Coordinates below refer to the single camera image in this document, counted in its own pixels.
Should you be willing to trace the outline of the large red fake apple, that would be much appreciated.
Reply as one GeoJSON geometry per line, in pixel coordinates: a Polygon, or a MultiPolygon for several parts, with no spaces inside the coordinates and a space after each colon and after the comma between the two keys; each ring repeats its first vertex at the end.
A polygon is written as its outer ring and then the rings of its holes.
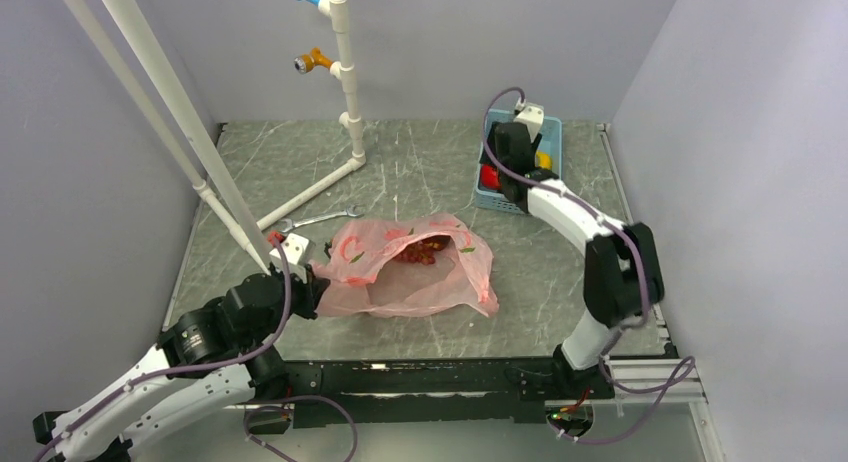
{"type": "Polygon", "coordinates": [[[480,186],[486,190],[498,192],[501,190],[501,183],[499,180],[499,172],[498,169],[489,164],[483,164],[480,166],[480,176],[479,176],[480,186]]]}

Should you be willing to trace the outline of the pink plastic bag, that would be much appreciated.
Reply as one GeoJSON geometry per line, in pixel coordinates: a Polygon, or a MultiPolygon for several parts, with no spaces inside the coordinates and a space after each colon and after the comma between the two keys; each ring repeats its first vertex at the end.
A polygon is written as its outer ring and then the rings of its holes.
{"type": "Polygon", "coordinates": [[[499,303],[491,281],[494,255],[461,220],[437,213],[407,221],[356,219],[331,239],[329,260],[313,264],[330,285],[320,299],[322,317],[426,317],[465,305],[485,317],[499,303]],[[433,265],[393,258],[419,240],[451,238],[433,265]]]}

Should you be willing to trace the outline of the red fake grape bunch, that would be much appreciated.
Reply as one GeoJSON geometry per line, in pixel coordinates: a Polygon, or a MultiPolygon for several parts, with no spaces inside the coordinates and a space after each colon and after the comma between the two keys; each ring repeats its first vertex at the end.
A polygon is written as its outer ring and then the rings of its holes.
{"type": "Polygon", "coordinates": [[[393,260],[401,263],[433,265],[435,256],[451,243],[448,236],[428,237],[406,246],[393,260]]]}

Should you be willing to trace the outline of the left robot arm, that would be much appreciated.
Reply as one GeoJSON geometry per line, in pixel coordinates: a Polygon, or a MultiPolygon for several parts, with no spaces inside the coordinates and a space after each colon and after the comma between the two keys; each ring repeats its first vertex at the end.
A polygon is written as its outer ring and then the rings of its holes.
{"type": "Polygon", "coordinates": [[[81,406],[33,420],[38,461],[129,461],[143,444],[219,408],[290,391],[274,342],[314,319],[329,281],[258,273],[179,317],[142,359],[81,406]]]}

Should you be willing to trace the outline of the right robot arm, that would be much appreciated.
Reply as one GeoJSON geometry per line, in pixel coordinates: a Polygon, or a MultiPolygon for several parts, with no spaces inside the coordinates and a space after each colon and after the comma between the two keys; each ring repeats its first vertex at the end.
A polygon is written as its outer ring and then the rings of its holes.
{"type": "Polygon", "coordinates": [[[536,165],[536,147],[521,122],[493,123],[484,143],[504,197],[554,228],[584,257],[585,310],[557,350],[565,361],[550,373],[555,391],[574,397],[588,386],[588,369],[621,334],[647,323],[651,307],[664,297],[664,284],[651,229],[588,204],[556,173],[536,165]]]}

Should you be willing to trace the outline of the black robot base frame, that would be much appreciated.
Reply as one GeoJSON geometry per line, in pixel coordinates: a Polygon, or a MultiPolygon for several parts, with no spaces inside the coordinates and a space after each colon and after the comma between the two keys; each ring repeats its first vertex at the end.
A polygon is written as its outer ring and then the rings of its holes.
{"type": "Polygon", "coordinates": [[[285,404],[295,428],[506,419],[543,424],[551,411],[610,400],[599,369],[573,369],[557,353],[506,358],[296,361],[278,364],[250,403],[285,404]]]}

